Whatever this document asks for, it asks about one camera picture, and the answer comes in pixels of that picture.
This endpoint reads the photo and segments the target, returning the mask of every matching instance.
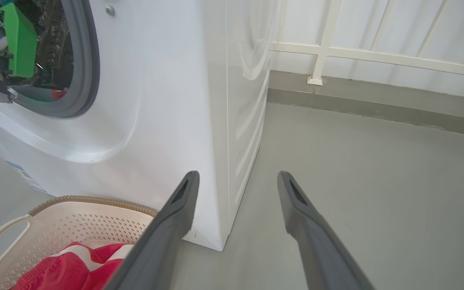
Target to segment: railing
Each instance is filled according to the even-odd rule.
[[[434,33],[438,20],[442,17],[443,11],[447,2],[449,0],[443,0],[441,5],[436,12],[436,15],[429,27],[427,34],[425,35],[418,53],[414,56],[412,55],[403,55],[403,54],[394,54],[394,53],[384,53],[378,52],[377,46],[381,38],[382,32],[384,31],[387,23],[390,11],[394,0],[388,0],[385,7],[383,17],[377,28],[377,32],[372,42],[370,50],[360,50],[357,48],[337,48],[331,46],[332,36],[334,34],[334,28],[336,25],[336,20],[338,18],[339,8],[341,6],[341,0],[330,0],[330,6],[327,14],[327,20],[325,23],[325,30],[323,32],[322,40],[320,44],[303,44],[303,43],[291,43],[291,42],[282,42],[282,37],[284,34],[285,23],[286,23],[286,7],[287,0],[282,0],[282,10],[280,13],[280,27],[278,31],[278,41],[272,42],[270,49],[272,51],[279,52],[292,52],[292,53],[303,53],[316,55],[316,64],[313,71],[313,75],[307,79],[307,83],[311,85],[322,85],[322,72],[325,64],[325,59],[328,56],[331,57],[341,57],[349,59],[358,59],[366,61],[375,61],[383,62],[385,64],[398,64],[401,66],[412,66],[414,68],[426,68],[429,70],[449,72],[455,74],[464,75],[464,62],[451,62],[445,60],[434,60],[427,59],[423,57],[423,53],[427,45],[429,44],[429,39]]]

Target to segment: basket rim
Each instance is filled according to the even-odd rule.
[[[133,202],[127,202],[122,200],[115,200],[111,198],[101,198],[101,197],[89,197],[89,196],[62,196],[53,198],[52,200],[48,200],[39,206],[36,206],[32,209],[28,215],[35,216],[41,211],[44,211],[48,207],[62,203],[62,202],[85,202],[85,203],[95,203],[95,204],[103,204],[103,205],[110,205],[115,207],[121,207],[122,209],[130,209],[131,211],[137,211],[139,213],[144,213],[145,215],[149,215],[151,217],[155,217],[158,213],[156,209],[152,209],[151,207],[138,205]]]

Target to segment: floor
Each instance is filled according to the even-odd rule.
[[[272,103],[225,249],[182,241],[172,289],[307,289],[281,170],[376,288],[464,289],[464,135]],[[0,225],[49,198],[0,159]]]

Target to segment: basket hole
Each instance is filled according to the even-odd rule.
[[[4,257],[6,251],[10,250],[13,242],[16,241],[21,234],[24,234],[27,225],[28,222],[26,220],[22,220],[0,235],[0,261]]]

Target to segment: washing machine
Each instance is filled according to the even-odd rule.
[[[277,6],[0,0],[0,156],[52,196],[155,209],[197,170],[184,239],[221,251],[261,142]]]

